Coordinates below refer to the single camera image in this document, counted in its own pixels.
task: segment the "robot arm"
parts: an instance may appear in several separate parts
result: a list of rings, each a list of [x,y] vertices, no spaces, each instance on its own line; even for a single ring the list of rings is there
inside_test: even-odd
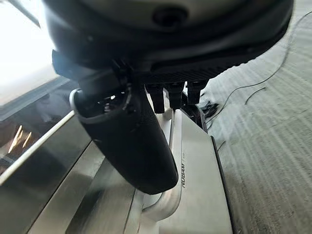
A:
[[[42,0],[58,74],[80,89],[71,105],[111,164],[157,194],[177,171],[149,105],[199,102],[209,79],[261,55],[285,34],[293,0]]]

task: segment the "metal handle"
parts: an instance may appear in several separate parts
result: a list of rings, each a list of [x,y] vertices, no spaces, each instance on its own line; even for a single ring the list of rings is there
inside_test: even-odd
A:
[[[169,147],[175,158],[178,182],[175,187],[163,192],[155,204],[143,209],[142,213],[154,221],[171,216],[177,210],[181,200],[182,112],[180,110],[172,111]]]

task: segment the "black cable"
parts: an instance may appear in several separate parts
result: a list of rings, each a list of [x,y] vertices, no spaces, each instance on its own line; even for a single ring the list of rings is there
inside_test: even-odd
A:
[[[245,101],[245,105],[247,105],[247,102],[249,101],[249,99],[250,99],[253,95],[255,95],[256,93],[258,93],[259,91],[264,90],[264,89],[266,89],[266,87],[264,87],[264,88],[262,88],[262,89],[259,89],[259,90],[255,91],[253,94],[251,94],[251,95],[249,96],[249,98],[247,98],[247,100]]]
[[[312,13],[312,11],[306,13],[306,14],[305,14],[303,17],[301,17],[300,20],[298,20],[297,23],[295,24],[294,29],[293,29],[293,31],[292,31],[292,33],[291,33],[291,35],[290,35],[290,37],[289,37],[288,43],[287,43],[287,48],[286,48],[286,52],[285,52],[284,58],[283,58],[283,60],[282,60],[282,63],[279,65],[278,69],[277,69],[275,72],[273,72],[273,74],[270,75],[268,78],[266,78],[265,80],[263,80],[263,81],[261,81],[261,82],[259,82],[259,83],[251,84],[251,85],[245,85],[245,86],[241,86],[241,87],[238,87],[238,88],[234,89],[234,90],[230,93],[230,95],[226,98],[225,103],[224,103],[224,105],[222,106],[221,110],[220,110],[215,116],[213,116],[210,120],[208,120],[208,121],[206,122],[206,124],[209,123],[210,121],[212,121],[214,118],[216,118],[216,117],[223,111],[223,109],[224,109],[226,103],[228,102],[228,100],[230,99],[231,95],[232,95],[235,91],[237,91],[237,90],[239,90],[239,89],[243,89],[243,88],[249,88],[249,87],[253,87],[253,86],[256,86],[256,85],[260,85],[260,84],[262,84],[262,83],[268,81],[269,79],[271,79],[271,78],[283,67],[283,65],[285,64],[286,59],[287,59],[287,57],[288,57],[288,54],[289,54],[289,51],[290,51],[290,48],[291,48],[291,43],[292,43],[292,41],[293,41],[294,33],[295,33],[295,31],[296,31],[296,29],[297,29],[299,23],[300,23],[306,16],[308,16],[308,15],[311,14],[311,13]]]

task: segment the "bright light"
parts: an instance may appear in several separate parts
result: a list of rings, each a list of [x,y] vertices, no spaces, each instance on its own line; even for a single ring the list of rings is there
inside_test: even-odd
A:
[[[20,135],[20,131],[21,131],[21,126],[19,127],[18,132],[15,134],[15,137],[14,137],[14,139],[12,141],[12,144],[10,146],[10,149],[9,149],[8,153],[10,153],[13,150],[14,146],[16,146],[16,143],[18,141],[18,136]]]
[[[28,134],[28,137],[26,138],[26,140],[25,140],[25,142],[23,144],[23,148],[25,147],[25,145],[26,145],[27,141],[29,140],[30,136],[31,136],[31,132]]]

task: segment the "floor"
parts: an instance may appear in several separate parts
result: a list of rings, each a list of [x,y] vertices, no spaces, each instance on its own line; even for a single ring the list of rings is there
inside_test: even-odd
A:
[[[222,106],[237,87],[270,76],[311,0],[297,0],[290,30],[271,50],[209,81]],[[245,104],[248,97],[254,94]],[[219,149],[238,233],[312,232],[312,14],[297,27],[286,63],[261,85],[235,92],[207,123]]]

